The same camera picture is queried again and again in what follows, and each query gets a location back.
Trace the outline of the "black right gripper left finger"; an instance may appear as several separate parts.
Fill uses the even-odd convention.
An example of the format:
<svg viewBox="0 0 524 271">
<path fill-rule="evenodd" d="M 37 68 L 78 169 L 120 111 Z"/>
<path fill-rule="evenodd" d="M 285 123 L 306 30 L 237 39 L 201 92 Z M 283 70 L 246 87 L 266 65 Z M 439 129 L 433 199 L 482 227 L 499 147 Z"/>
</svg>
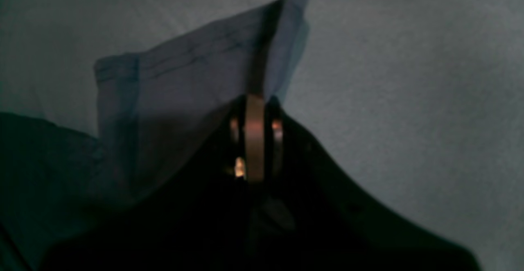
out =
<svg viewBox="0 0 524 271">
<path fill-rule="evenodd" d="M 244 251 L 256 186 L 256 96 L 185 166 L 137 205 L 50 249 L 43 271 L 233 269 Z"/>
</svg>

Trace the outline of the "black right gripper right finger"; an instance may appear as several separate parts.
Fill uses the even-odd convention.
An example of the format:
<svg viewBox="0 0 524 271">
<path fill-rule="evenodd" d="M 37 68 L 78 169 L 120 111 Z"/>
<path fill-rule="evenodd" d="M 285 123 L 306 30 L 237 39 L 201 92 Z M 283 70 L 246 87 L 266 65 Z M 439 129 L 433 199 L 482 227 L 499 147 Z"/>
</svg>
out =
<svg viewBox="0 0 524 271">
<path fill-rule="evenodd" d="M 265 106 L 266 184 L 294 223 L 290 254 L 307 271 L 479 271 L 470 250 L 375 199 L 279 100 Z"/>
</svg>

